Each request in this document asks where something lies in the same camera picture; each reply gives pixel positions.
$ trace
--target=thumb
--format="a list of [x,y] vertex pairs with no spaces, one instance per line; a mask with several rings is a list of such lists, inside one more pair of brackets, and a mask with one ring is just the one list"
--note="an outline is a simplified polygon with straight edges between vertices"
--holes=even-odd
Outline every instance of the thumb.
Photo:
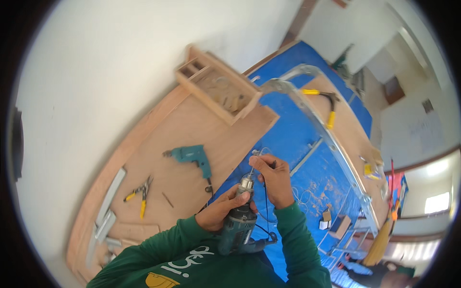
[[273,171],[273,169],[269,167],[267,163],[258,156],[251,156],[250,160],[248,161],[248,164],[250,164],[250,166],[258,170],[263,176],[267,176],[268,173],[271,173]]
[[249,199],[250,199],[250,192],[245,191],[242,194],[235,197],[234,199],[230,199],[229,201],[227,201],[226,204],[230,210],[230,209],[234,209],[234,208],[244,205],[245,203],[248,202]]

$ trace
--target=window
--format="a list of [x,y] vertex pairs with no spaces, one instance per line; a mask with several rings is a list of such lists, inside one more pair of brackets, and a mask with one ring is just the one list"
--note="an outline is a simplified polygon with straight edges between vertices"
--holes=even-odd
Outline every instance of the window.
[[426,199],[426,206],[424,213],[431,214],[443,210],[447,210],[450,204],[450,193],[446,192],[437,196],[429,197]]

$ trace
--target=person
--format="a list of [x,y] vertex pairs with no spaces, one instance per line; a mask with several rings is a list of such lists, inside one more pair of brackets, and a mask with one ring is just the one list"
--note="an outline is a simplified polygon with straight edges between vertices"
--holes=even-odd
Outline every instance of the person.
[[[351,263],[357,263],[363,266],[362,260],[354,259],[349,253],[344,258]],[[389,265],[395,266],[395,270],[389,269]],[[419,277],[413,277],[415,269],[402,266],[390,261],[381,261],[374,266],[363,266],[371,270],[372,274],[360,274],[352,269],[344,266],[343,263],[338,263],[338,269],[344,270],[349,275],[349,278],[359,283],[362,286],[369,288],[405,288],[412,287]]]
[[[268,166],[276,161],[274,169]],[[235,197],[238,184],[207,208],[176,226],[155,234],[141,245],[124,249],[88,284],[94,287],[311,287],[330,288],[330,273],[322,267],[317,246],[306,227],[306,216],[295,202],[289,166],[272,155],[251,156],[249,164],[266,182],[275,206],[277,229],[287,264],[285,283],[261,253],[221,256],[217,246],[224,218],[245,204],[249,192]],[[254,202],[251,209],[257,213]]]

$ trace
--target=yellow helmet logo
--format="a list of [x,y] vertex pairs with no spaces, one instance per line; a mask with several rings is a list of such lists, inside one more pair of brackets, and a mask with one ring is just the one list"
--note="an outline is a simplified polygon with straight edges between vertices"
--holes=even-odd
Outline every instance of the yellow helmet logo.
[[155,274],[152,272],[149,272],[146,278],[146,284],[150,288],[171,288],[176,285],[179,285],[179,282],[174,281],[171,278],[168,278],[163,275]]

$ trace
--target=finger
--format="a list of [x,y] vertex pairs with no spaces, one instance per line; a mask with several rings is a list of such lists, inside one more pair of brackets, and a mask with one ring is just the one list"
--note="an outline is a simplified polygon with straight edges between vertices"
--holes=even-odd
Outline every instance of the finger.
[[258,170],[262,175],[268,175],[269,173],[272,173],[274,169],[269,167],[261,157],[262,156],[251,156],[248,164]]
[[233,199],[235,197],[235,193],[237,192],[237,188],[238,188],[238,183],[235,184],[234,186],[232,186],[229,190],[227,190],[226,192],[224,192],[221,196],[219,196],[215,202],[223,202],[223,201],[227,201],[227,200],[230,200],[230,199]]
[[250,202],[250,208],[253,211],[254,214],[258,213],[258,208],[256,207],[256,204],[254,201]]
[[266,162],[268,164],[272,164],[272,163],[274,163],[274,161],[276,161],[275,168],[278,168],[278,167],[282,166],[282,164],[284,162],[282,159],[279,159],[279,158],[277,158],[277,157],[275,157],[274,155],[271,155],[271,154],[261,155],[260,158],[263,159],[264,162]]
[[234,199],[227,200],[223,204],[226,205],[226,210],[234,209],[237,207],[242,206],[243,204],[247,203],[250,199],[250,192],[245,191],[242,194],[238,195]]

